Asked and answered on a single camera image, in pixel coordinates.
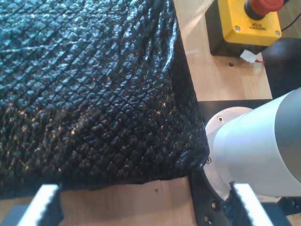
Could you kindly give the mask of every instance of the wooden surface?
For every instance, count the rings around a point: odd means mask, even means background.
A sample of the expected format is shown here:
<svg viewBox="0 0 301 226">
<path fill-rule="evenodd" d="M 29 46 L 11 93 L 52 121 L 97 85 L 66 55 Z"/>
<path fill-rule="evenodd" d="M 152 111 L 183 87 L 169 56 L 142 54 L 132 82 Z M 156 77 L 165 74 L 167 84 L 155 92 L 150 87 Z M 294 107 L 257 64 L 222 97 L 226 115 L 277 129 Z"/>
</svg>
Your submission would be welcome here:
<svg viewBox="0 0 301 226">
<path fill-rule="evenodd" d="M 271 98 L 262 64 L 210 55 L 204 13 L 211 1 L 174 0 L 198 100 Z M 62 226 L 196 225 L 188 178 L 69 191 L 63 192 L 61 199 L 65 214 Z M 0 222 L 13 205 L 30 201 L 31 197 L 0 201 Z M 298 225 L 300 216 L 292 220 Z"/>
</svg>

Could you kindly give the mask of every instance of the red button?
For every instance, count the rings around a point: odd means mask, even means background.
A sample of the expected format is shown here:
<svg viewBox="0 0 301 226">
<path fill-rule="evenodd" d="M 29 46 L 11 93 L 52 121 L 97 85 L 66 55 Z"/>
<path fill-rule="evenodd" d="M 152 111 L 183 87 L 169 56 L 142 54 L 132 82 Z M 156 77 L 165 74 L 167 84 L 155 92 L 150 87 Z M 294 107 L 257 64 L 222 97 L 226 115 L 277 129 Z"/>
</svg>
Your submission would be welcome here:
<svg viewBox="0 0 301 226">
<path fill-rule="evenodd" d="M 284 0 L 249 0 L 252 10 L 262 16 L 269 12 L 280 10 L 284 4 Z"/>
</svg>

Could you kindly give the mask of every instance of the black quilted pillow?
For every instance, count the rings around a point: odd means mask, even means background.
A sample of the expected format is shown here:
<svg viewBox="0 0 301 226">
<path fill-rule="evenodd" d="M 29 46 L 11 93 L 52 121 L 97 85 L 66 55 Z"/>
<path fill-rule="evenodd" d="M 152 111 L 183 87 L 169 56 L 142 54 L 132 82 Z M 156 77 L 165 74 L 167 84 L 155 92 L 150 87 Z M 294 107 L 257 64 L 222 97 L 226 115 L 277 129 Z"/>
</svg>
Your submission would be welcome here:
<svg viewBox="0 0 301 226">
<path fill-rule="evenodd" d="M 0 197 L 188 175 L 208 155 L 172 0 L 0 1 Z"/>
</svg>

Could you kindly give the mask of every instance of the black cable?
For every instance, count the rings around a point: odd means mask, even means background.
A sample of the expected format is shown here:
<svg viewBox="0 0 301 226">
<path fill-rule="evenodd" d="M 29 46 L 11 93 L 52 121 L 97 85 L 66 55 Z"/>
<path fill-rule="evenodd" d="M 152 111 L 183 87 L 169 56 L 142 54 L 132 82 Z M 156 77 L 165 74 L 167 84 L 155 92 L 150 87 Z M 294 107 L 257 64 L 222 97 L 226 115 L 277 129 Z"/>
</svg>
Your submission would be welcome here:
<svg viewBox="0 0 301 226">
<path fill-rule="evenodd" d="M 298 18 L 301 16 L 301 13 L 296 17 L 296 19 L 294 19 L 293 21 L 292 21 L 292 23 L 290 24 L 290 25 L 288 25 L 287 27 L 285 27 L 284 29 L 282 29 L 281 31 L 284 31 L 284 30 L 286 30 L 287 28 L 289 28 L 290 26 L 292 26 L 295 22 L 296 22 L 296 20 L 298 20 Z"/>
</svg>

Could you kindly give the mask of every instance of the screw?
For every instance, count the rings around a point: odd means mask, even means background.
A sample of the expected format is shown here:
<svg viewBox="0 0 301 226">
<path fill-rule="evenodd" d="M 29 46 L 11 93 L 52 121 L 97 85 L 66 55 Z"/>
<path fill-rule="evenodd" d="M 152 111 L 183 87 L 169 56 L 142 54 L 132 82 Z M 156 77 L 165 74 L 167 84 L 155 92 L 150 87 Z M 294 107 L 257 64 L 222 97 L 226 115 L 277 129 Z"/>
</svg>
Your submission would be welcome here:
<svg viewBox="0 0 301 226">
<path fill-rule="evenodd" d="M 217 201 L 213 201 L 211 203 L 211 208 L 214 210 L 214 211 L 219 211 L 220 208 L 221 208 L 221 205 L 220 203 L 218 203 Z"/>
<path fill-rule="evenodd" d="M 224 122 L 224 118 L 222 116 L 217 116 L 217 121 L 219 123 L 223 123 Z"/>
<path fill-rule="evenodd" d="M 210 164 L 211 163 L 211 158 L 208 157 L 207 160 L 206 160 L 206 164 Z"/>
</svg>

